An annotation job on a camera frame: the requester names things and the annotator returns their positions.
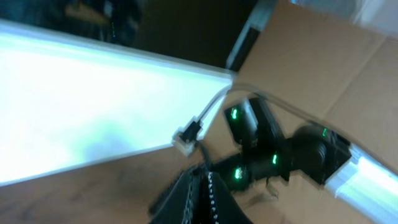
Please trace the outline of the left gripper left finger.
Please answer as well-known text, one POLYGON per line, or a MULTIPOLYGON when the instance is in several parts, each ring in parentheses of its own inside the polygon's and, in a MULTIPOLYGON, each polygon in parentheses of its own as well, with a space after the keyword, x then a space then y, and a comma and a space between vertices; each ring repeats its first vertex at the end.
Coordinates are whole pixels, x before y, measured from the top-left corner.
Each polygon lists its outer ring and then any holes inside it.
POLYGON ((204 168, 183 172, 149 207, 150 224, 201 224, 204 212, 204 168))

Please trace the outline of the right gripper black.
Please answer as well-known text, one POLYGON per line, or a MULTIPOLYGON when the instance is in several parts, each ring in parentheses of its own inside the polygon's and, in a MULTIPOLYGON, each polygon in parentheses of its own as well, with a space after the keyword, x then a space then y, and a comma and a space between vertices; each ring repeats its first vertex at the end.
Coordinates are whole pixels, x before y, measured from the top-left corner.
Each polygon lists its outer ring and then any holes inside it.
POLYGON ((220 175, 229 191, 240 192, 248 189, 253 182, 262 179, 281 177, 288 181, 291 160, 279 154, 256 156, 234 154, 214 163, 211 170, 220 175))

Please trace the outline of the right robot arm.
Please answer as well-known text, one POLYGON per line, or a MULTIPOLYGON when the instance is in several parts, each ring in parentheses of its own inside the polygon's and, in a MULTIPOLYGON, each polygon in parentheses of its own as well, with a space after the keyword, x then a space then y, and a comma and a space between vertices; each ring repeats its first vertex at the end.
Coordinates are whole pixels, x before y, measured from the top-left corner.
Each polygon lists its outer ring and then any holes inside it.
POLYGON ((230 106, 224 116, 240 150, 212 169, 233 192, 299 172, 372 221, 397 223, 397 175, 342 135, 310 121, 286 136, 262 98, 230 106))

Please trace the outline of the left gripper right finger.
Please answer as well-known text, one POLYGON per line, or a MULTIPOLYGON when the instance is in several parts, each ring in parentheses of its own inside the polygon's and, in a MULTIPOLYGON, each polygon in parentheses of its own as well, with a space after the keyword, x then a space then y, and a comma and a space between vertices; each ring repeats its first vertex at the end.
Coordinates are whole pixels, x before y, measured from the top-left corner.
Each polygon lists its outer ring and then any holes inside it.
POLYGON ((216 172, 208 173, 209 223, 252 224, 216 172))

